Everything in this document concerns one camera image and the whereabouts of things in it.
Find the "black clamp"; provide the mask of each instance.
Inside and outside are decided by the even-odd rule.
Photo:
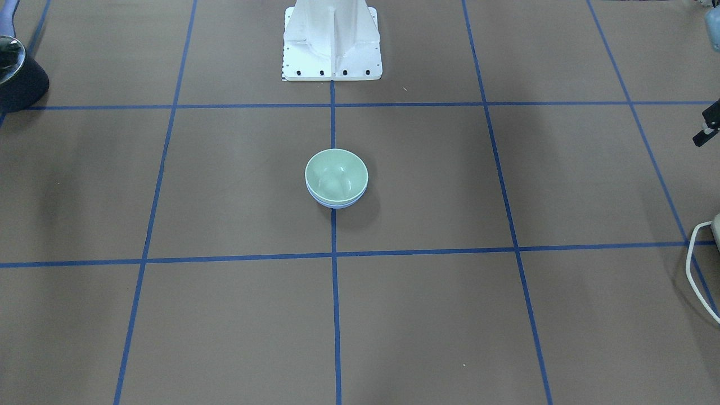
[[[695,146],[704,145],[720,132],[720,100],[703,111],[703,118],[705,118],[704,129],[698,132],[698,135],[693,136]]]

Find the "cord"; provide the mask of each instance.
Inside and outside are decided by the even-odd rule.
[[[685,275],[688,276],[688,281],[690,282],[690,285],[693,287],[693,291],[695,291],[695,295],[698,296],[698,299],[700,302],[702,302],[703,306],[705,307],[706,311],[710,315],[713,316],[713,319],[715,319],[715,322],[720,324],[720,317],[718,317],[717,313],[715,313],[712,308],[710,308],[710,305],[705,301],[705,298],[703,298],[703,295],[700,294],[700,290],[698,290],[698,286],[695,285],[695,280],[693,280],[693,275],[690,273],[690,261],[693,258],[693,247],[695,247],[695,238],[698,236],[698,231],[700,228],[704,226],[711,225],[713,222],[703,222],[701,224],[698,224],[695,229],[693,229],[693,235],[690,237],[690,246],[688,246],[688,257],[685,259]]]

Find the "grid square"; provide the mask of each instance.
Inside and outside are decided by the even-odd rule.
[[[8,115],[0,128],[3,261],[140,257],[168,115]]]
[[[330,146],[328,108],[179,110],[152,257],[330,251],[330,211],[305,165]]]
[[[460,1],[367,4],[378,13],[382,79],[336,83],[338,102],[481,101]]]
[[[112,401],[137,266],[0,271],[3,404]]]
[[[467,8],[488,101],[625,100],[584,1],[470,0]]]
[[[282,81],[288,0],[200,1],[188,49],[184,104],[330,102],[329,82]]]
[[[343,403],[545,404],[513,254],[338,259]]]
[[[40,104],[171,104],[192,1],[54,1],[37,61]]]
[[[694,1],[593,1],[633,100],[714,100],[720,75]]]
[[[690,237],[701,222],[720,213],[720,139],[698,148],[692,137],[702,129],[702,112],[709,105],[638,105],[636,111],[662,172],[672,201]],[[712,239],[704,228],[700,240]]]
[[[149,265],[122,403],[334,404],[331,267]]]
[[[369,171],[337,214],[338,249],[512,246],[481,107],[337,110],[337,146]]]
[[[692,321],[698,315],[684,300],[694,296],[673,285],[683,283],[683,255],[676,248],[523,253],[555,402],[716,402],[720,334]]]
[[[520,245],[682,240],[628,107],[491,113]]]

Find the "grid line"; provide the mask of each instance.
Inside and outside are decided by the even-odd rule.
[[[710,105],[715,101],[468,101],[468,102],[337,102],[337,108],[368,108],[368,107],[476,107],[489,105],[492,107],[529,106],[529,105]],[[239,109],[239,108],[322,108],[332,107],[331,103],[237,103],[237,104],[117,104],[117,105],[34,105],[30,111],[63,111],[63,110],[177,110],[187,109]]]
[[[523,295],[525,296],[525,304],[528,311],[528,320],[530,321],[530,328],[533,334],[533,341],[535,344],[535,352],[538,358],[538,366],[540,368],[540,374],[542,377],[543,387],[545,390],[545,398],[548,405],[552,405],[552,392],[550,390],[550,383],[547,377],[547,371],[545,368],[545,360],[542,354],[542,346],[540,343],[540,336],[538,334],[537,325],[535,322],[535,313],[533,311],[533,304],[530,297],[530,290],[528,289],[528,282],[525,277],[525,269],[523,266],[523,258],[518,245],[518,238],[515,232],[515,224],[513,222],[513,212],[510,209],[510,200],[508,199],[508,191],[505,188],[505,179],[503,177],[503,166],[500,163],[500,154],[498,153],[498,145],[495,142],[495,132],[492,129],[492,119],[490,117],[490,108],[487,105],[487,97],[485,96],[485,85],[482,81],[482,72],[480,70],[480,62],[477,58],[477,51],[475,49],[475,41],[472,35],[472,27],[470,25],[470,17],[467,12],[467,2],[462,0],[462,11],[465,17],[465,25],[467,27],[467,37],[470,42],[470,50],[472,51],[472,59],[475,64],[475,73],[477,74],[477,83],[480,87],[480,96],[482,97],[483,110],[485,111],[485,120],[487,121],[487,131],[490,136],[490,142],[492,144],[492,154],[495,157],[495,165],[498,170],[498,180],[500,181],[500,191],[503,193],[503,202],[505,203],[505,214],[508,217],[508,227],[510,228],[510,236],[513,240],[513,251],[515,252],[515,259],[518,265],[518,273],[520,275],[520,281],[523,286]]]
[[[688,235],[685,232],[685,229],[683,228],[683,223],[680,220],[680,215],[678,214],[678,210],[675,207],[675,203],[672,201],[672,197],[670,196],[670,190],[667,188],[665,179],[663,178],[662,172],[660,171],[660,166],[657,164],[657,160],[655,159],[655,154],[652,152],[652,147],[650,146],[650,142],[648,141],[647,136],[645,135],[645,129],[643,129],[642,123],[640,122],[640,118],[635,109],[635,103],[633,103],[632,98],[630,97],[630,92],[628,92],[627,86],[625,85],[623,76],[620,73],[620,68],[618,67],[617,62],[615,61],[613,52],[610,50],[610,44],[608,43],[608,39],[605,36],[602,26],[600,25],[600,20],[598,19],[598,15],[597,15],[597,13],[595,13],[595,8],[593,7],[593,3],[591,0],[585,0],[585,3],[587,3],[588,8],[590,9],[590,13],[593,16],[595,25],[598,28],[598,33],[600,34],[600,38],[603,41],[603,44],[605,45],[605,50],[608,53],[608,57],[610,58],[610,62],[613,65],[613,69],[615,69],[615,74],[617,75],[618,81],[620,82],[620,87],[623,89],[623,93],[625,94],[625,98],[627,100],[628,106],[630,107],[630,111],[632,112],[633,118],[635,119],[637,129],[640,132],[642,141],[645,145],[645,148],[647,149],[647,154],[650,157],[650,161],[652,162],[652,166],[655,170],[655,174],[657,175],[657,179],[658,179],[658,181],[660,181],[660,186],[662,187],[662,191],[665,194],[665,199],[667,200],[667,204],[670,206],[670,210],[672,211],[672,216],[675,217],[675,223],[678,225],[678,230],[680,231],[680,235],[683,237],[683,240],[685,242],[687,242]],[[715,306],[715,301],[713,300],[713,296],[710,292],[710,288],[708,287],[708,284],[705,281],[705,277],[703,276],[703,271],[701,270],[700,265],[694,255],[693,255],[693,265],[695,266],[695,270],[698,274],[698,279],[700,280],[700,283],[702,284],[703,289],[705,290],[705,294],[708,298],[708,303],[710,304],[710,307],[712,307],[713,311],[715,311],[717,313],[718,310],[717,310],[717,307]]]
[[[330,148],[335,148],[335,82],[330,81]],[[338,211],[330,209],[330,257],[333,263],[333,327],[335,334],[335,403],[343,403],[342,351],[340,344],[340,287],[338,283]]]
[[[116,387],[115,397],[114,397],[114,405],[119,405],[120,396],[122,393],[122,383],[123,383],[124,375],[125,375],[125,368],[127,366],[127,358],[128,358],[129,352],[130,352],[130,345],[131,345],[131,341],[132,341],[132,332],[133,332],[133,328],[134,328],[135,317],[136,317],[138,306],[139,306],[140,291],[142,289],[145,266],[147,264],[331,258],[331,260],[332,260],[332,277],[333,277],[333,317],[334,317],[334,325],[335,325],[336,404],[341,405],[342,404],[342,383],[341,383],[341,345],[340,345],[341,341],[340,341],[338,263],[337,263],[338,257],[367,257],[367,256],[387,256],[387,257],[389,257],[389,256],[402,256],[402,255],[422,255],[422,254],[433,254],[433,255],[438,254],[438,255],[440,255],[440,254],[484,254],[484,253],[513,252],[513,253],[515,253],[515,256],[516,256],[518,271],[519,271],[521,283],[523,286],[523,294],[525,295],[525,299],[526,299],[528,317],[529,317],[529,320],[531,323],[531,328],[532,328],[532,332],[533,332],[533,336],[534,336],[536,352],[538,355],[539,366],[541,369],[544,388],[545,388],[545,392],[546,392],[546,399],[548,401],[548,404],[552,405],[552,395],[551,395],[549,382],[548,382],[548,378],[547,378],[547,374],[546,374],[546,370],[545,370],[544,360],[543,360],[542,351],[541,351],[541,345],[540,345],[540,341],[539,341],[539,335],[538,335],[536,324],[535,324],[534,312],[532,309],[532,303],[531,303],[531,299],[530,299],[530,295],[529,295],[529,289],[527,286],[526,277],[525,277],[525,273],[524,273],[521,252],[542,252],[542,251],[583,250],[583,249],[641,249],[641,248],[687,246],[688,240],[687,240],[687,236],[685,235],[685,231],[683,229],[682,223],[680,222],[680,217],[678,215],[678,212],[675,209],[675,206],[673,204],[672,198],[670,196],[670,192],[665,184],[665,181],[662,178],[662,173],[660,171],[660,168],[659,168],[657,162],[655,161],[651,146],[649,144],[649,141],[647,140],[647,137],[645,136],[644,129],[642,127],[642,124],[640,122],[638,114],[636,113],[635,105],[684,105],[684,104],[686,104],[686,105],[703,105],[703,104],[712,104],[714,102],[714,101],[652,101],[652,100],[635,101],[635,102],[632,101],[631,97],[627,91],[627,88],[625,86],[625,83],[622,79],[622,76],[620,74],[619,68],[615,62],[613,55],[612,55],[609,44],[608,44],[608,42],[605,38],[605,35],[602,31],[600,22],[595,14],[595,10],[594,10],[590,0],[586,0],[586,2],[588,4],[588,6],[590,7],[590,11],[593,15],[593,19],[595,20],[595,23],[597,25],[600,36],[606,47],[608,56],[611,59],[613,67],[615,68],[618,80],[621,83],[622,89],[623,89],[625,97],[626,97],[625,101],[610,101],[610,102],[607,102],[607,101],[490,102],[490,101],[488,101],[486,98],[486,94],[485,94],[485,88],[484,88],[484,85],[482,82],[482,74],[481,74],[480,64],[479,64],[478,57],[477,57],[477,51],[475,49],[474,38],[472,35],[470,18],[469,18],[469,14],[467,11],[467,3],[466,3],[466,0],[462,0],[464,17],[465,17],[465,22],[466,22],[467,32],[468,32],[468,38],[469,38],[470,48],[472,50],[472,55],[473,55],[474,64],[475,64],[475,68],[476,68],[477,80],[478,80],[478,85],[480,87],[482,101],[479,101],[479,102],[473,101],[473,102],[336,103],[335,83],[334,83],[334,81],[330,81],[330,103],[179,104],[178,101],[179,101],[179,95],[180,95],[180,90],[181,90],[182,77],[184,75],[184,67],[185,67],[185,62],[186,62],[186,58],[187,58],[187,54],[188,54],[190,40],[192,37],[192,28],[193,28],[193,24],[194,24],[195,12],[197,9],[197,0],[193,0],[188,30],[186,33],[186,42],[185,42],[185,46],[184,46],[184,50],[183,50],[181,65],[180,65],[179,74],[178,74],[178,80],[176,83],[176,91],[175,91],[174,100],[173,100],[172,104],[34,106],[34,107],[28,108],[28,110],[57,110],[57,111],[62,111],[62,110],[68,110],[68,111],[72,111],[72,110],[142,110],[142,109],[170,110],[171,111],[170,118],[168,120],[168,130],[166,133],[166,139],[165,139],[165,143],[163,145],[163,152],[162,152],[160,167],[158,169],[158,178],[156,181],[156,188],[155,188],[155,193],[153,196],[153,204],[152,204],[152,208],[150,211],[150,217],[148,219],[148,229],[147,229],[147,234],[146,234],[146,238],[145,238],[145,244],[143,246],[142,257],[139,259],[107,259],[107,260],[78,260],[78,261],[49,261],[49,262],[9,262],[9,263],[0,263],[0,268],[22,269],[22,268],[30,268],[30,267],[94,266],[94,265],[120,265],[120,264],[139,264],[140,265],[139,271],[138,271],[138,279],[137,279],[136,287],[135,287],[135,294],[134,294],[133,302],[132,302],[130,321],[129,321],[128,329],[127,329],[125,347],[123,350],[122,362],[121,362],[121,366],[120,366],[118,382],[117,382],[117,387]],[[34,50],[36,42],[40,38],[40,34],[42,32],[42,27],[45,23],[45,18],[48,15],[48,10],[50,8],[50,4],[51,4],[51,0],[47,0],[46,4],[45,4],[45,8],[43,9],[42,16],[38,23],[37,29],[35,30],[35,33],[33,35],[30,46],[28,47],[30,53],[32,53],[32,51]],[[666,199],[670,205],[671,211],[672,211],[673,215],[675,216],[675,221],[676,221],[678,228],[682,234],[683,240],[682,241],[657,242],[657,243],[630,243],[630,244],[519,246],[518,240],[516,237],[514,223],[513,223],[512,211],[510,209],[510,201],[508,199],[507,190],[505,188],[505,182],[503,179],[503,171],[502,171],[502,166],[500,163],[500,156],[498,153],[497,144],[495,142],[495,135],[494,135],[494,131],[492,128],[492,121],[491,121],[491,117],[490,117],[489,107],[490,106],[497,106],[497,107],[527,106],[527,105],[529,105],[529,106],[532,106],[532,105],[627,105],[627,106],[629,106],[633,113],[633,116],[636,121],[639,132],[641,133],[641,136],[645,143],[649,157],[652,160],[656,174],[662,185]],[[507,246],[507,247],[476,248],[476,249],[473,249],[473,248],[468,248],[468,249],[417,249],[417,250],[339,252],[337,249],[337,223],[336,223],[336,215],[337,214],[336,214],[336,210],[332,210],[331,211],[331,224],[330,224],[330,234],[331,234],[331,251],[330,252],[299,253],[299,254],[255,254],[255,255],[235,255],[235,256],[215,256],[215,257],[148,258],[149,248],[150,248],[150,240],[152,238],[154,220],[155,220],[155,215],[156,215],[158,201],[159,201],[160,192],[161,192],[161,185],[162,185],[163,174],[164,174],[164,165],[165,165],[165,160],[166,160],[167,153],[168,153],[169,142],[171,140],[171,134],[172,134],[173,126],[174,126],[174,118],[175,118],[177,110],[182,110],[182,109],[239,109],[239,108],[316,108],[316,107],[330,108],[330,147],[331,148],[336,147],[336,108],[347,108],[347,107],[360,107],[360,108],[362,108],[362,107],[483,107],[486,121],[487,121],[488,131],[489,131],[489,135],[490,135],[490,140],[491,140],[491,144],[492,144],[493,155],[495,157],[496,169],[498,171],[498,179],[499,179],[500,188],[501,188],[501,191],[503,194],[503,202],[505,203],[505,211],[506,211],[506,215],[508,217],[508,226],[510,229],[510,234],[512,236],[513,245]],[[5,117],[6,117],[6,115],[0,115],[0,128],[3,125]],[[698,245],[712,245],[712,244],[714,244],[714,242],[713,241],[702,241],[702,242],[698,242],[697,244]],[[697,261],[694,260],[694,258],[693,258],[693,263],[696,266],[698,276],[700,278],[703,288],[706,291],[708,300],[709,300],[710,304],[713,306],[713,309],[716,309],[715,303],[713,302],[713,298],[710,294],[710,291],[708,289],[706,281],[702,275],[702,271],[701,271]]]
[[[192,8],[190,10],[190,18],[187,27],[187,34],[185,37],[185,45],[183,47],[182,59],[180,62],[180,69],[178,72],[178,79],[175,86],[175,95],[173,98],[172,108],[170,110],[170,118],[168,120],[168,130],[165,135],[165,143],[163,145],[163,153],[160,159],[160,167],[158,169],[158,178],[155,185],[155,194],[153,196],[153,205],[150,209],[150,218],[148,219],[148,232],[145,237],[145,246],[143,247],[143,257],[140,263],[140,269],[138,271],[138,281],[135,285],[135,294],[132,299],[132,309],[130,310],[130,320],[127,325],[127,335],[125,337],[125,347],[122,351],[122,360],[120,362],[120,371],[117,376],[117,386],[115,388],[115,396],[113,405],[120,405],[120,397],[122,395],[122,384],[125,380],[125,369],[127,367],[127,359],[130,355],[130,345],[132,344],[132,333],[135,328],[135,319],[138,314],[138,306],[140,305],[140,292],[143,288],[143,279],[145,277],[145,266],[148,262],[148,252],[150,251],[150,241],[153,237],[153,226],[155,224],[155,215],[158,209],[158,201],[160,199],[160,191],[163,184],[163,176],[165,172],[165,160],[168,156],[168,147],[170,145],[170,139],[173,133],[173,126],[175,123],[175,114],[177,111],[177,104],[180,98],[180,88],[182,87],[183,73],[185,72],[185,62],[187,60],[187,53],[190,47],[190,39],[192,38],[192,28],[195,21],[195,12],[197,10],[197,0],[193,0]]]
[[[687,246],[687,242],[639,242],[629,244],[586,244],[586,245],[544,245],[519,246],[521,252],[547,252],[563,250],[612,250],[612,249],[648,249]],[[696,246],[714,246],[714,241],[699,241]],[[202,263],[202,262],[250,262],[266,260],[290,259],[322,259],[337,257],[391,257],[391,256],[418,256],[418,255],[445,255],[445,254],[486,254],[514,252],[513,246],[460,248],[460,249],[408,249],[408,250],[366,250],[347,252],[315,252],[315,253],[287,253],[287,254],[236,254],[224,256],[196,256],[196,257],[152,257],[147,259],[98,259],[98,260],[55,260],[48,262],[6,262],[0,263],[0,269],[22,269],[36,267],[83,267],[83,266],[112,266],[122,264],[170,264],[170,263]]]

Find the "bowl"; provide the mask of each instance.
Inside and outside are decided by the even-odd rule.
[[[328,208],[353,205],[367,189],[367,167],[345,149],[317,152],[305,167],[305,185],[315,201]]]

